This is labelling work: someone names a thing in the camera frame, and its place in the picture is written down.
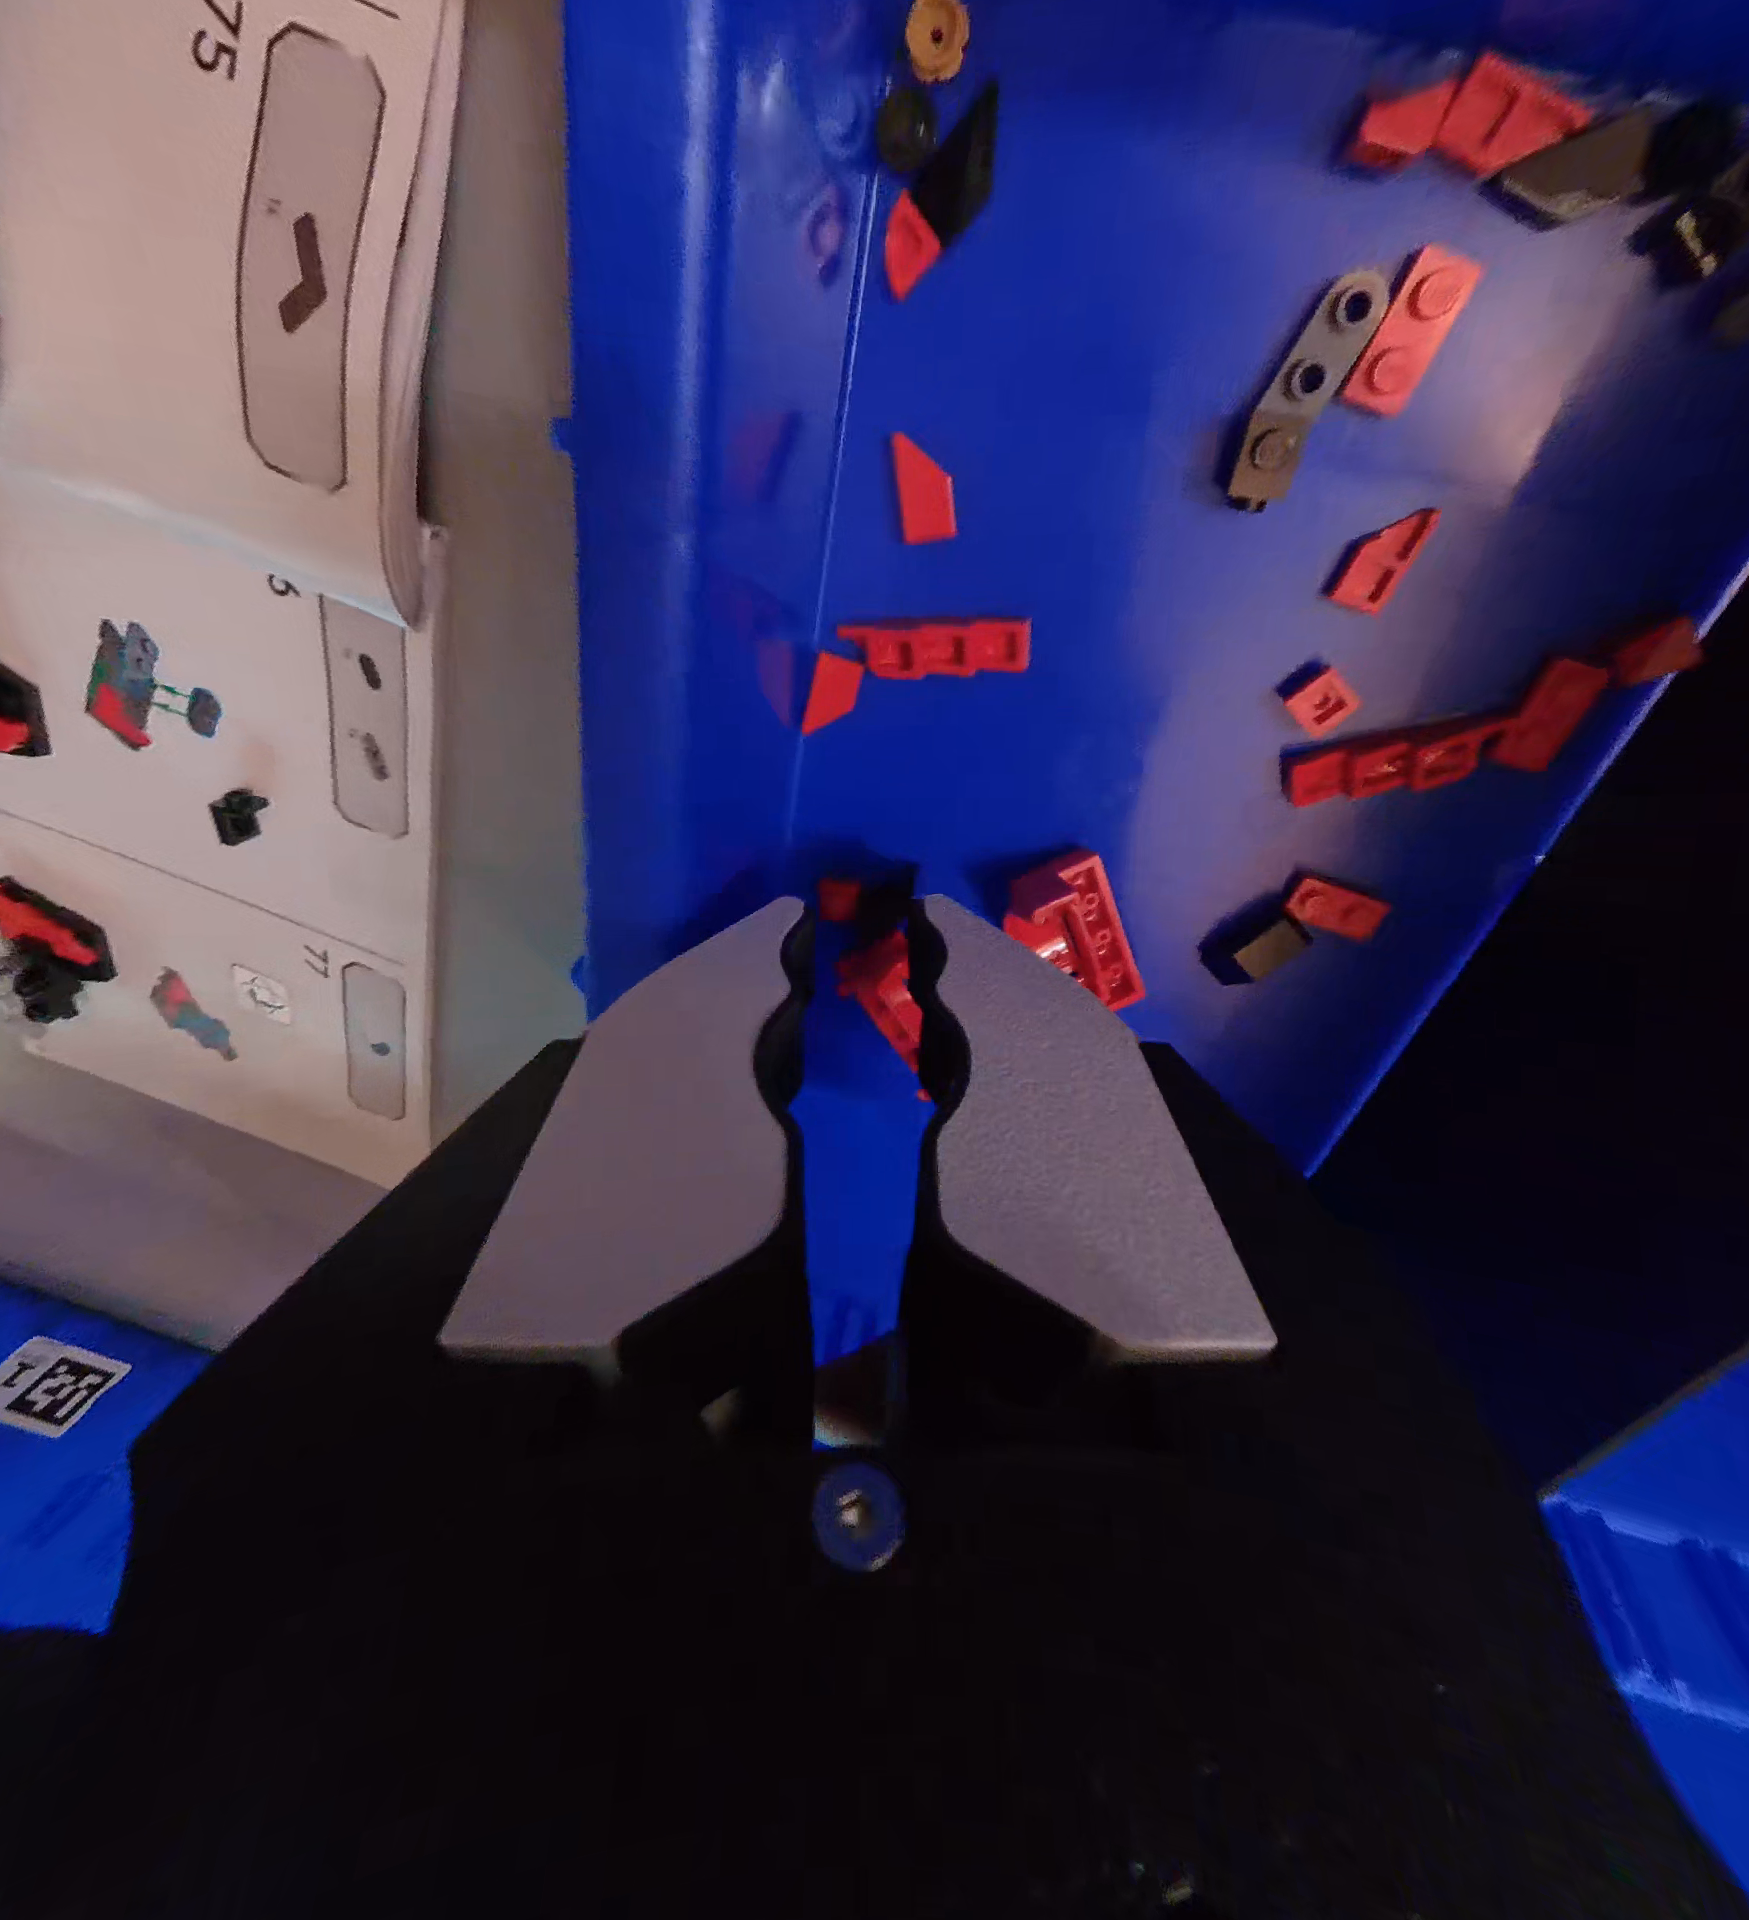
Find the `white instruction booklet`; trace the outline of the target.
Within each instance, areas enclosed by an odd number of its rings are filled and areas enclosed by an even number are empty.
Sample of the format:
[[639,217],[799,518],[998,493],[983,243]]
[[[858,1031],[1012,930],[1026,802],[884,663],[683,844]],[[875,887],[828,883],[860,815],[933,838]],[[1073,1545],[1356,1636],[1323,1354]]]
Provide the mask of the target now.
[[[118,978],[35,1056],[395,1185],[428,1152],[424,379],[463,5],[0,5],[0,877]],[[219,847],[210,804],[270,802]]]

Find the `white printed tag sticker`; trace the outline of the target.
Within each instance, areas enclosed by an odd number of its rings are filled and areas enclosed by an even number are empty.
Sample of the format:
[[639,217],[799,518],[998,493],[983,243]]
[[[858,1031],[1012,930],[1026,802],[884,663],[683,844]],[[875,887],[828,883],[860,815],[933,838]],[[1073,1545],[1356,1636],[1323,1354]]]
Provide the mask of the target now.
[[32,1336],[0,1363],[0,1426],[59,1440],[128,1374],[117,1357]]

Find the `blue plastic bin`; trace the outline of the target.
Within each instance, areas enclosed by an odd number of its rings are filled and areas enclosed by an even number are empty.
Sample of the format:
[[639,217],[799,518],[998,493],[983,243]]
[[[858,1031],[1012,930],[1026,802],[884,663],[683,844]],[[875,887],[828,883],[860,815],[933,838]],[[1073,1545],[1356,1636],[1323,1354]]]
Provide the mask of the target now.
[[0,1363],[32,1336],[133,1367],[62,1438],[0,1426],[0,1626],[105,1632],[133,1523],[127,1455],[210,1352],[0,1281]]
[[1540,1484],[1749,1347],[1749,250],[1673,287],[1366,95],[1749,115],[1749,5],[568,5],[588,1014],[851,859],[1107,863],[1172,1044]]
[[1749,1357],[1559,1477],[1542,1515],[1654,1762],[1749,1894]]

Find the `red bracket toy brick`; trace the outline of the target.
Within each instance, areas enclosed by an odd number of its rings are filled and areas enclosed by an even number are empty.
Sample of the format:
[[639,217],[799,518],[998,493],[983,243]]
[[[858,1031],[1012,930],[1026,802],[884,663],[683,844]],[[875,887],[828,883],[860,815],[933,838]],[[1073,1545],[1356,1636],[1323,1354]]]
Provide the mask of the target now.
[[918,1103],[933,1103],[920,1078],[924,1017],[912,995],[910,950],[905,928],[852,936],[834,962],[837,991],[851,999],[894,1054]]

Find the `grey three-hole toy plate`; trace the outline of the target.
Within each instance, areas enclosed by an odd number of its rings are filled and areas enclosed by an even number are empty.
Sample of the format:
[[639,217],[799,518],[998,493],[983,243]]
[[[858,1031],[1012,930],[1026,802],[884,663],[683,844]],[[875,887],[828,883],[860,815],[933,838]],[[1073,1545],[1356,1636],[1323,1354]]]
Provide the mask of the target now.
[[1307,437],[1351,379],[1389,304],[1391,285],[1380,270],[1344,274],[1316,301],[1246,416],[1223,484],[1228,507],[1262,514],[1291,491]]

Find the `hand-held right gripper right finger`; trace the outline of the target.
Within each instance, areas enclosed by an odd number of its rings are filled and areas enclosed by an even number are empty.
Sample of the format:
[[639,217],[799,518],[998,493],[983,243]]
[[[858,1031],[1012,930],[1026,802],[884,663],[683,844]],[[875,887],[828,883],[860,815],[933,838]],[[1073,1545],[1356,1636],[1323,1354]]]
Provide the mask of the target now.
[[945,895],[933,1010],[953,1026],[924,1187],[953,1245],[1128,1363],[1259,1360],[1277,1341],[1127,1023]]

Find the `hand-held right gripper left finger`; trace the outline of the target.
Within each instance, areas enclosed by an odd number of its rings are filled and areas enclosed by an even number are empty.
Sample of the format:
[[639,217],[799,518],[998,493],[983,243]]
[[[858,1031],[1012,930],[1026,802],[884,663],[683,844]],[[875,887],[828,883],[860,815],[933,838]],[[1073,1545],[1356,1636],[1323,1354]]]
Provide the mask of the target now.
[[588,1026],[439,1331],[450,1354],[601,1354],[789,1220],[812,936],[775,897]]

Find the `scattered red toy bricks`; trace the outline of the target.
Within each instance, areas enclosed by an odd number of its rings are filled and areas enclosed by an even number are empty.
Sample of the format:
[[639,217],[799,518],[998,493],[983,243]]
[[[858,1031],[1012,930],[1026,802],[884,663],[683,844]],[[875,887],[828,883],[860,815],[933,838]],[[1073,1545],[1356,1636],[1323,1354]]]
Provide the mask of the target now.
[[[1749,110],[1219,34],[1159,114],[983,88],[884,182],[801,852],[899,857],[1165,1014],[1502,889],[1749,507]],[[1328,287],[1391,304],[1228,507]]]

